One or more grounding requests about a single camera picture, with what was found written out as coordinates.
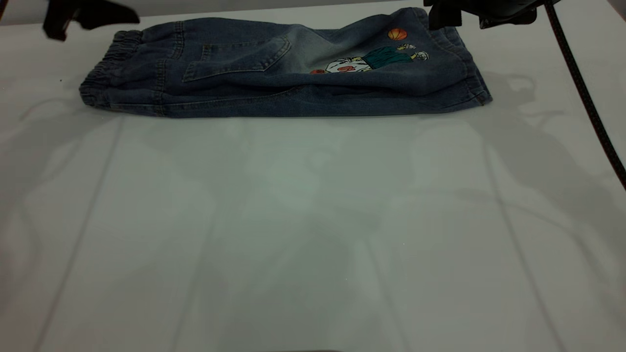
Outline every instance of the elastic waistband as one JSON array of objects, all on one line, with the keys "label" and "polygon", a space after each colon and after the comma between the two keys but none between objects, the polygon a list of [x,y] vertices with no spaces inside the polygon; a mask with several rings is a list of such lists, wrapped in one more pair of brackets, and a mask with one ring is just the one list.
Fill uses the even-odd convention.
[{"label": "elastic waistband", "polygon": [[104,94],[110,86],[113,72],[125,60],[133,56],[141,44],[140,31],[120,31],[115,33],[113,43],[105,57],[89,72],[79,91],[86,105],[97,108],[109,108],[110,103]]}]

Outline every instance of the folded denim pants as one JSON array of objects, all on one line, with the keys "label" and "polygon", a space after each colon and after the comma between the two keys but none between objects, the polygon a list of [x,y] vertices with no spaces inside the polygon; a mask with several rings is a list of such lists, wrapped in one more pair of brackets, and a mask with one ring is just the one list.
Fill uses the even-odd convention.
[{"label": "folded denim pants", "polygon": [[491,101],[452,27],[405,8],[341,29],[223,18],[115,34],[85,104],[172,118],[447,113]]}]

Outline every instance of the basketball print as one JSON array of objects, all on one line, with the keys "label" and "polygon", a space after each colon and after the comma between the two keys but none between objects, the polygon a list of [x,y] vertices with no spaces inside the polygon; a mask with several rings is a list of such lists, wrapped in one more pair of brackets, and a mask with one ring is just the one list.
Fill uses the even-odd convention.
[{"label": "basketball print", "polygon": [[389,36],[389,39],[391,40],[403,40],[407,36],[406,31],[403,30],[402,28],[394,28],[390,30],[389,33],[387,33],[387,35]]}]

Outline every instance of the back pocket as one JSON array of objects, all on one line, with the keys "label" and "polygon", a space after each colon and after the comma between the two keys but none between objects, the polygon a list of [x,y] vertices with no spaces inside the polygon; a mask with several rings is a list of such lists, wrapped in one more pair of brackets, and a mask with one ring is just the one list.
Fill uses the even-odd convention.
[{"label": "back pocket", "polygon": [[206,44],[200,61],[192,61],[183,82],[234,72],[263,72],[288,52],[287,37],[236,44]]}]

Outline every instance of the cartoon character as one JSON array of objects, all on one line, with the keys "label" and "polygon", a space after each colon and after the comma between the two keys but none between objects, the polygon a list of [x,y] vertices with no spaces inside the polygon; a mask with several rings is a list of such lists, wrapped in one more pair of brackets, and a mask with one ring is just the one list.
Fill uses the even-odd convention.
[{"label": "cartoon character", "polygon": [[401,46],[385,46],[374,49],[367,55],[357,58],[341,58],[329,63],[325,70],[314,70],[312,74],[337,73],[337,72],[365,72],[375,70],[393,63],[410,63],[416,58],[428,60],[429,56],[425,51],[417,51],[413,55],[398,53],[398,51],[415,49],[415,45],[402,44]]}]

